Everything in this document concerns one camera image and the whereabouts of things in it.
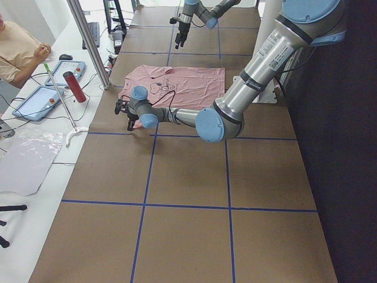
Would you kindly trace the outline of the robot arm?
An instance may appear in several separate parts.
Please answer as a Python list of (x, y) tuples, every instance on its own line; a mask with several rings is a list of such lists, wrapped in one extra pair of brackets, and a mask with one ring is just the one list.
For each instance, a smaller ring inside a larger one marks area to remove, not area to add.
[(214, 6), (211, 10), (208, 10), (201, 1), (198, 0), (186, 0), (184, 1), (182, 12), (178, 17), (170, 18), (170, 24), (179, 23), (178, 33), (175, 38), (175, 49), (183, 47), (191, 27), (193, 15), (196, 15), (207, 28), (214, 28), (218, 19), (227, 12), (231, 7), (238, 5), (240, 1), (228, 0), (221, 1)]
[(200, 111), (154, 107), (147, 98), (147, 89), (136, 86), (128, 101), (116, 103), (116, 112), (127, 114), (129, 131), (137, 120), (147, 129), (169, 122), (194, 127), (197, 134), (210, 143), (232, 139), (243, 130), (244, 111), (295, 51), (344, 39), (346, 8), (346, 1), (283, 1), (274, 28), (257, 54), (225, 95), (215, 99), (210, 107)]

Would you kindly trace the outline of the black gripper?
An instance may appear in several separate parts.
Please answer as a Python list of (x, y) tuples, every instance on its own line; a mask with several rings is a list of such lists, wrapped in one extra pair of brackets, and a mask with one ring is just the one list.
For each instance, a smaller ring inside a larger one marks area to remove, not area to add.
[(128, 131), (133, 131), (133, 125), (135, 125), (135, 122), (137, 121), (137, 115), (132, 113), (130, 110), (127, 110), (127, 117), (128, 117)]
[(178, 26), (178, 33), (179, 35), (176, 35), (176, 38), (175, 38), (175, 44), (176, 44), (175, 49), (179, 49), (179, 47), (184, 46), (184, 43), (186, 41), (186, 36), (189, 33), (189, 24), (186, 22), (180, 21), (179, 26)]

